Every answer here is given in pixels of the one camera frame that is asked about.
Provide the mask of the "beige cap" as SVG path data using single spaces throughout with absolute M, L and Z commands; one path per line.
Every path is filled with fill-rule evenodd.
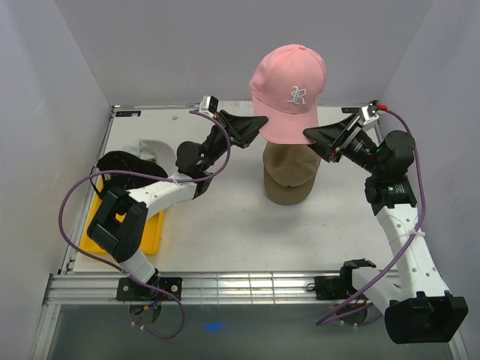
M 267 142 L 262 163 L 266 196 L 278 205 L 293 206 L 311 193 L 321 158 L 307 145 Z

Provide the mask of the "pink cap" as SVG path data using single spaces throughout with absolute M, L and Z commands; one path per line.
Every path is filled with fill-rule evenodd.
M 319 124 L 317 98 L 326 77 L 323 58 L 304 45 L 289 44 L 267 54 L 249 82 L 254 115 L 268 118 L 262 137 L 275 144 L 310 145 L 304 130 Z

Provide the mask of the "white cap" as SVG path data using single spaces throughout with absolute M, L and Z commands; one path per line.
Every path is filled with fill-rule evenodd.
M 122 149 L 144 161 L 150 161 L 162 167 L 168 176 L 176 171 L 176 153 L 165 142 L 153 139 L 138 139 L 133 145 Z

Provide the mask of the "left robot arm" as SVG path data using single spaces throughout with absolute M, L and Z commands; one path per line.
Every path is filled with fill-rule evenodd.
M 213 115 L 210 134 L 201 142 L 184 141 L 176 150 L 176 172 L 144 187 L 108 190 L 87 228 L 88 237 L 105 250 L 133 281 L 141 299 L 158 294 L 158 270 L 140 248 L 147 221 L 179 203 L 202 196 L 214 175 L 209 170 L 228 159 L 232 146 L 247 148 L 268 121 L 264 115 Z

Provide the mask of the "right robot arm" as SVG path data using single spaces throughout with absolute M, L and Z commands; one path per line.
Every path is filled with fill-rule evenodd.
M 393 254 L 384 269 L 367 259 L 347 260 L 338 280 L 346 299 L 317 325 L 352 316 L 355 311 L 346 308 L 364 297 L 368 307 L 375 306 L 382 314 L 394 343 L 448 343 L 466 318 L 468 305 L 464 297 L 452 295 L 421 231 L 425 201 L 416 199 L 407 177 L 407 170 L 418 160 L 413 136 L 393 130 L 376 144 L 357 115 L 307 128 L 304 135 L 324 161 L 348 158 L 369 172 L 365 198 Z

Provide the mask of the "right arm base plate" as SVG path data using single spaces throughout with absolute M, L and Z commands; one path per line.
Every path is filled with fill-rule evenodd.
M 350 280 L 342 278 L 340 275 L 320 275 L 316 276 L 306 286 L 305 290 L 312 293 L 316 300 L 330 300 L 330 301 L 348 301 L 356 303 L 354 294 L 363 286 L 366 286 L 372 279 L 371 276 L 364 277 L 363 275 L 353 274 Z M 388 294 L 382 289 L 377 289 L 375 286 L 364 291 L 362 295 L 358 296 L 358 302 L 367 299 L 372 302 L 388 302 Z

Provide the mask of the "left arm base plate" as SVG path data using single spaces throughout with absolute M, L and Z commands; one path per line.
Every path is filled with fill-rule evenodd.
M 157 287 L 180 300 L 182 297 L 182 282 L 181 277 L 156 277 L 151 286 Z M 118 281 L 115 299 L 120 302 L 172 301 L 163 292 L 140 285 L 128 277 L 123 277 Z

